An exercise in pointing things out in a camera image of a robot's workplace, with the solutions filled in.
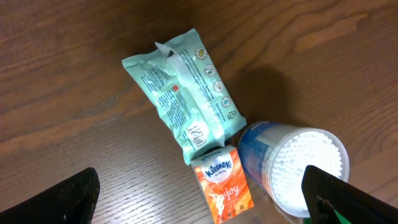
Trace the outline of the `white blue label jar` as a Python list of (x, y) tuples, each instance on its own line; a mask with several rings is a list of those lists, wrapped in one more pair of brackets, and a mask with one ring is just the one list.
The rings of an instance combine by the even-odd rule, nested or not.
[(248, 126), (238, 143), (243, 169), (286, 213), (310, 216), (301, 184), (305, 168), (313, 165), (348, 181), (349, 157), (331, 132), (259, 121)]

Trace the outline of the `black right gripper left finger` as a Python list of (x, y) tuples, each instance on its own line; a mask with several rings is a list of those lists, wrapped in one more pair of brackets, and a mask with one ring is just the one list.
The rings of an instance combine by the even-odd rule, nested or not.
[(1, 212), (1, 223), (91, 223), (99, 194), (97, 171), (88, 167)]

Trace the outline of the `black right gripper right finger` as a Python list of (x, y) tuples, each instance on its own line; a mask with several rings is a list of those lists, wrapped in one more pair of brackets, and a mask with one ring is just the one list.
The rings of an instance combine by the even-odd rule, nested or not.
[(302, 192), (312, 223), (397, 223), (397, 208), (353, 187), (316, 166), (306, 166)]

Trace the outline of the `mint green wipes pack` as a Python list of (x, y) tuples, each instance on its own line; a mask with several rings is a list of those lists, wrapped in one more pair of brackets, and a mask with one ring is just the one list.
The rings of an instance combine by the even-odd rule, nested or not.
[(196, 29), (122, 60), (182, 148), (186, 164), (245, 127)]

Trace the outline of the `orange Kleenex tissue pack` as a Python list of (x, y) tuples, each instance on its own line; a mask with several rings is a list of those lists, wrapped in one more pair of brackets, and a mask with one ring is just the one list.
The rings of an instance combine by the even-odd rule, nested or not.
[(191, 161), (214, 223), (254, 207), (236, 147), (228, 145)]

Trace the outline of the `green lid jar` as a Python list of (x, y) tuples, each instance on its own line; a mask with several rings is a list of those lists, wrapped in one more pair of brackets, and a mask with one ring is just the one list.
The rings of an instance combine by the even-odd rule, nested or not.
[[(338, 217), (339, 221), (341, 224), (351, 224), (351, 222), (349, 222), (344, 216), (342, 216), (340, 213), (338, 213), (337, 211), (335, 211), (336, 216)], [(312, 224), (312, 221), (310, 218), (304, 218), (303, 219), (303, 223), (304, 224)]]

